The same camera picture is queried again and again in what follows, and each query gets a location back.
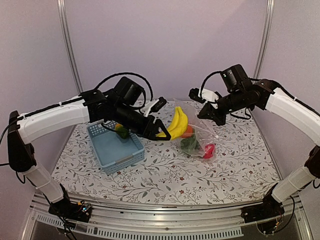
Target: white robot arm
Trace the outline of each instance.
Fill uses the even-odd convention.
[[[167,101],[160,97],[149,106],[148,114],[144,116],[136,111],[140,107],[133,106],[141,93],[145,95],[140,85],[122,77],[107,92],[93,89],[34,112],[18,114],[13,111],[10,114],[7,136],[9,165],[17,173],[22,173],[46,196],[50,202],[50,213],[88,222],[92,208],[89,203],[70,202],[64,187],[36,162],[32,142],[59,129],[99,120],[116,121],[150,140],[170,140],[171,136],[162,121],[149,114],[157,112]],[[166,133],[165,137],[156,136],[159,129]]]
[[[220,74],[229,92],[222,97],[218,92],[204,89],[206,81],[214,74]],[[252,79],[240,64],[224,71],[210,74],[200,89],[190,90],[189,97],[205,103],[198,114],[200,119],[215,121],[218,126],[226,124],[226,115],[237,110],[258,107],[274,113],[305,133],[315,147],[304,166],[292,172],[275,184],[263,198],[263,203],[244,207],[245,222],[259,221],[283,214],[282,202],[292,194],[304,189],[314,179],[320,178],[320,115],[314,109],[293,97],[278,82],[267,79]]]

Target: purple wall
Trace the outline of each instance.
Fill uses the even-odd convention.
[[[77,94],[63,42],[56,1],[0,3],[0,130],[13,110],[30,112]],[[34,143],[36,159],[52,170],[70,128]],[[1,163],[8,162],[6,138]],[[0,168],[0,239],[16,240],[34,188],[22,185],[8,166]]]
[[[213,71],[241,63],[253,75],[267,1],[68,0],[65,5],[85,90],[113,73],[132,71],[150,81],[156,97],[188,99],[189,90]],[[220,77],[214,79],[207,86],[225,93]]]
[[[291,94],[320,111],[320,1],[275,1],[274,16],[260,78],[280,82]],[[302,166],[314,143],[268,112],[254,116],[283,176]],[[320,239],[319,190],[300,193],[314,239]]]

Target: floral tablecloth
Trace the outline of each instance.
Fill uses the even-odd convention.
[[[201,104],[189,103],[201,109]],[[155,115],[169,125],[174,103],[167,103]],[[253,119],[227,116],[226,122],[224,126],[212,122],[219,136],[214,161],[187,156],[177,141],[141,138],[145,160],[111,175],[99,166],[87,125],[80,124],[67,142],[52,176],[69,192],[120,201],[211,205],[260,200],[279,180],[262,136]]]

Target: blue plastic basket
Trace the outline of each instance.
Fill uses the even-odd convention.
[[[106,126],[114,129],[116,122]],[[130,132],[130,137],[122,139],[117,133],[105,129],[100,123],[88,125],[87,131],[96,158],[107,174],[115,173],[145,159],[145,147],[138,137]]]

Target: plastic bag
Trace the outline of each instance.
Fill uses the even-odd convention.
[[[181,150],[190,156],[212,160],[216,152],[215,141],[218,139],[213,125],[208,120],[199,119],[192,105],[176,99],[174,102],[188,117],[188,129],[178,139]]]

